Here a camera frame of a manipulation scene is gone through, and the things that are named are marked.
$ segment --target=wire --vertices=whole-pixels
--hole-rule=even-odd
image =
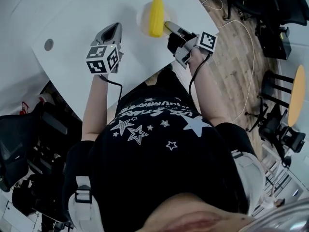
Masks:
[[[100,77],[103,81],[105,81],[105,82],[107,82],[107,83],[120,86],[120,94],[119,94],[119,99],[118,99],[118,103],[119,103],[119,102],[120,102],[120,99],[121,99],[121,94],[122,94],[122,88],[123,88],[122,85],[121,85],[120,83],[116,83],[116,82],[113,82],[113,81],[108,80],[104,75],[99,75],[99,77]]]
[[[222,0],[219,0],[220,2],[221,2],[221,8],[220,9],[216,9],[216,8],[213,8],[213,7],[211,7],[211,6],[208,6],[208,5],[203,5],[204,7],[210,7],[210,8],[212,8],[213,10],[222,10],[223,9],[223,2],[222,2]]]
[[[242,25],[244,26],[244,28],[246,29],[247,33],[249,34],[249,37],[250,37],[250,40],[251,40],[251,43],[252,43],[252,50],[253,50],[252,74],[251,74],[250,82],[249,82],[248,95],[247,95],[246,102],[245,102],[245,105],[244,105],[244,107],[243,107],[243,110],[241,111],[241,113],[240,113],[236,118],[233,119],[232,123],[234,123],[234,121],[235,121],[236,119],[238,119],[238,118],[243,114],[243,112],[244,112],[245,109],[246,109],[246,105],[247,105],[247,103],[248,103],[248,98],[249,98],[250,88],[251,88],[251,83],[252,83],[252,77],[253,77],[253,73],[254,73],[255,53],[254,53],[254,46],[253,46],[253,40],[252,40],[251,34],[249,33],[249,31],[248,31],[248,29],[246,28],[246,26],[245,26],[243,23],[241,23],[240,21],[233,20],[233,21],[230,21],[230,22],[224,24],[223,26],[217,27],[217,28],[219,28],[219,29],[220,29],[220,28],[224,28],[226,25],[228,25],[228,24],[230,24],[230,23],[232,23],[232,22],[238,22],[238,23],[240,23],[240,24],[242,24]]]
[[[202,66],[209,60],[209,58],[212,56],[212,52],[209,52],[208,55],[206,56],[206,58],[201,62],[201,64],[197,67],[197,69],[195,70],[193,76],[192,76],[192,79],[190,81],[190,84],[189,84],[189,95],[191,97],[191,99],[193,100],[193,97],[192,97],[192,93],[191,93],[191,86],[197,76],[197,73],[199,72],[199,70],[202,68]]]

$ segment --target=black and white marker cube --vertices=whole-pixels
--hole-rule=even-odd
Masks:
[[[86,57],[87,66],[92,74],[115,73],[119,60],[116,44],[92,46]]]
[[[202,32],[198,38],[198,46],[210,52],[214,52],[217,45],[217,36]]]

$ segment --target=black cable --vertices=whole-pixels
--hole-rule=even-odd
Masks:
[[[121,85],[120,83],[116,83],[116,82],[113,82],[113,81],[108,80],[104,75],[99,75],[99,77],[100,77],[103,81],[105,81],[105,82],[107,82],[107,83],[120,86],[121,89],[120,89],[120,94],[119,94],[119,99],[118,99],[118,102],[119,102],[120,99],[121,99],[121,94],[122,94],[122,85]]]
[[[199,70],[202,68],[202,66],[209,60],[209,58],[212,56],[212,52],[209,52],[208,55],[206,56],[206,58],[201,62],[201,64],[197,67],[197,69],[195,70],[194,72],[194,75],[192,76],[192,79],[190,81],[190,85],[189,85],[189,95],[191,97],[191,99],[193,100],[192,98],[192,94],[191,94],[191,86],[197,76],[197,73],[199,72]]]

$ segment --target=strap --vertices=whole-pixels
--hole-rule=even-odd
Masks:
[[[104,232],[98,202],[92,196],[88,176],[77,176],[78,188],[69,199],[69,213],[80,232]]]
[[[259,160],[250,153],[232,152],[238,174],[240,176],[246,197],[249,201],[250,216],[262,195],[265,186],[265,172]]]

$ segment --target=round hole in table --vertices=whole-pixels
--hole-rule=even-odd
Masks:
[[[54,46],[54,41],[52,39],[48,39],[44,44],[44,49],[46,51],[50,51],[51,49],[53,49],[53,46]]]
[[[149,36],[149,17],[150,17],[151,4],[152,2],[145,4],[144,7],[142,7],[138,11],[136,16],[137,25],[139,26],[141,32],[147,36]],[[177,24],[177,16],[175,10],[166,4],[164,4],[164,21],[165,22],[171,21]],[[161,37],[166,37],[169,34],[170,31],[166,27],[164,27],[163,34]]]

